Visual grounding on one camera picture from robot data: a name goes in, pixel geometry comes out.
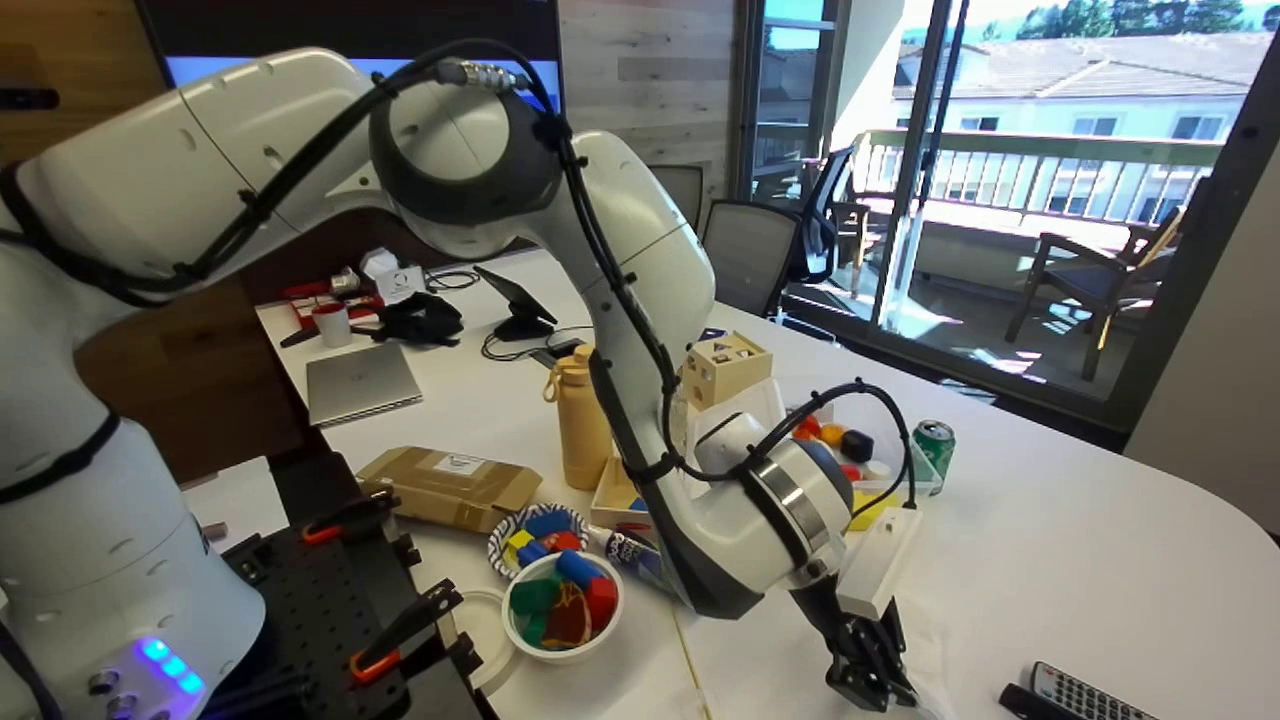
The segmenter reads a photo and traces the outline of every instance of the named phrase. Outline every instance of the screen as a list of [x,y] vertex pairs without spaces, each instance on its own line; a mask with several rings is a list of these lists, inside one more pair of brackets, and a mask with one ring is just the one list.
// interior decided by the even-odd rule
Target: screen
[[525,53],[566,110],[558,0],[136,0],[136,6],[178,86],[289,49],[333,49],[372,75],[444,39],[489,37]]

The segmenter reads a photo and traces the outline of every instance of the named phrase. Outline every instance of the remote control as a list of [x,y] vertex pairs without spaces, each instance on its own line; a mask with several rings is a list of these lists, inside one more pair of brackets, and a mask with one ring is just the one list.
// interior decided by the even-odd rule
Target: remote control
[[1005,686],[1000,703],[1023,720],[1158,720],[1043,660],[1031,664],[1030,686]]
[[862,619],[879,619],[908,569],[919,509],[883,509],[839,572],[838,599]]

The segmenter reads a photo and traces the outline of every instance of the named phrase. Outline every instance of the bottle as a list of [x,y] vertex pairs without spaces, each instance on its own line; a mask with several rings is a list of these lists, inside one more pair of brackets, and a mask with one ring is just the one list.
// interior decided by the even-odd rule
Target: bottle
[[670,595],[680,595],[675,582],[673,582],[670,559],[653,543],[646,543],[646,539],[636,539],[630,530],[615,530],[615,526],[596,526],[596,524],[588,524],[588,543],[604,559],[611,559],[615,569],[639,574],[646,582],[653,582],[653,588],[659,588]]
[[596,493],[599,472],[611,459],[611,427],[591,389],[591,344],[575,344],[574,355],[558,358],[543,399],[562,412],[566,485]]

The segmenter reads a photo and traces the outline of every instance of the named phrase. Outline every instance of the balcony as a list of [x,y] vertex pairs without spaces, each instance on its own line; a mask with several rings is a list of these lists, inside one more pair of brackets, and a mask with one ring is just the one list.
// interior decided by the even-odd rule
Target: balcony
[[[1134,294],[1112,329],[1096,379],[1080,375],[1089,311],[1043,299],[1010,344],[1005,329],[1023,290],[1040,231],[1071,237],[1096,252],[1117,252],[1127,225],[1160,225],[1186,208],[1197,178],[1211,173],[1215,142],[1180,139],[1083,139],[1083,137],[993,137],[951,133],[932,155],[926,231],[908,265],[903,290],[890,311],[891,336],[968,355],[1005,375],[1054,384],[1105,399],[1153,307]],[[858,193],[891,193],[903,133],[866,133],[858,139]],[[869,319],[883,277],[890,199],[874,199],[866,265],[847,265],[826,286],[790,290],[786,307],[828,323]]]

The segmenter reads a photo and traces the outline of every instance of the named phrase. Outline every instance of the balcony railing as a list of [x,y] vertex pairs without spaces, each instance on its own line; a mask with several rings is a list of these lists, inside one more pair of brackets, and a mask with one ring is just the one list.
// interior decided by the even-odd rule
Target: balcony railing
[[[862,187],[895,187],[903,137],[862,137]],[[928,199],[1069,215],[1099,225],[1160,225],[1211,173],[1219,142],[1105,139],[1105,137],[995,137],[944,133]]]

